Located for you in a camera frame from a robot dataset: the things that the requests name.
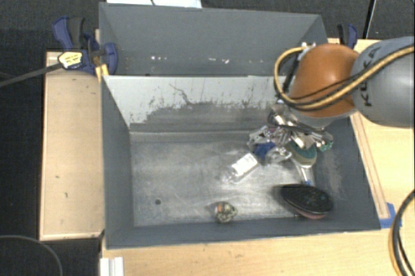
blue tape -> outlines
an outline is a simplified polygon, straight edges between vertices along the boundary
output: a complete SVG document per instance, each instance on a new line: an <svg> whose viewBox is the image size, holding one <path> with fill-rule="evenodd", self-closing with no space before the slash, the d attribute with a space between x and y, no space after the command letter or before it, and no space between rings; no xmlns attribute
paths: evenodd
<svg viewBox="0 0 415 276"><path fill-rule="evenodd" d="M396 215L394 205L387 202L386 206L388 207L388 210L389 210L389 218L380 218L379 219L379 223L381 224L382 229L387 229L387 228L391 227L392 224L394 223L394 218L395 218L395 215Z"/></svg>

small round object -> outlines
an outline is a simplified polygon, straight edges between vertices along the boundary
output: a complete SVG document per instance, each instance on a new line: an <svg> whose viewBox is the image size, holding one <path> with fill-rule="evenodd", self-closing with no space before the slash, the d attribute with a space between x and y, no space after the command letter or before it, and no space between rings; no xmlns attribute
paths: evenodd
<svg viewBox="0 0 415 276"><path fill-rule="evenodd" d="M229 223L237 215L238 210L229 202L218 202L215 207L215 216L219 223Z"/></svg>
<svg viewBox="0 0 415 276"><path fill-rule="evenodd" d="M326 216L333 202L326 192L305 184L288 184L281 189L281 196L301 215L311 219Z"/></svg>

white label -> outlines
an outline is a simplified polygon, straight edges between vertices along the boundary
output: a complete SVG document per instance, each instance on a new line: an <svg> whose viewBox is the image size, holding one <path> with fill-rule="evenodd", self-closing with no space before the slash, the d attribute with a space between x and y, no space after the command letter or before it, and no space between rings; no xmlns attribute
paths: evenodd
<svg viewBox="0 0 415 276"><path fill-rule="evenodd" d="M257 164L257 159L251 153L247 153L245 156L240 158L238 162L234 163L232 168L236 171L238 176L243 176Z"/></svg>

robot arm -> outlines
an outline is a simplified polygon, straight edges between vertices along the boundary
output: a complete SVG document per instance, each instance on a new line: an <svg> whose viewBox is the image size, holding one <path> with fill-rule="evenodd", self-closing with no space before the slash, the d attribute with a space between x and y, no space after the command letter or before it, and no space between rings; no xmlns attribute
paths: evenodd
<svg viewBox="0 0 415 276"><path fill-rule="evenodd" d="M303 51L289 91L278 82L279 67ZM380 41L360 55L343 45L303 47L282 54L275 66L281 100L298 122L323 128L358 110L372 122L414 126L414 38Z"/></svg>

blue clamp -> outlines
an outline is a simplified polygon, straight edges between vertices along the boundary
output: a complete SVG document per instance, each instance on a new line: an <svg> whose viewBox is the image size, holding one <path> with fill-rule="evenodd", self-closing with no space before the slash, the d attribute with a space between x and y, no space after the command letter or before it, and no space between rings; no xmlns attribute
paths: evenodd
<svg viewBox="0 0 415 276"><path fill-rule="evenodd" d="M337 30L338 36L340 38L340 43L351 49L354 49L357 44L357 40L359 39L356 27L354 27L352 24L338 24Z"/></svg>
<svg viewBox="0 0 415 276"><path fill-rule="evenodd" d="M100 48L97 40L91 33L83 33L84 18L69 18L67 16L57 19L52 25L54 38L60 42L64 52L76 51L81 53L75 64L65 65L64 69L79 70L95 75L97 64L94 59L100 58L100 63L108 66L108 72L113 75L117 69L118 53L115 44L105 43Z"/></svg>

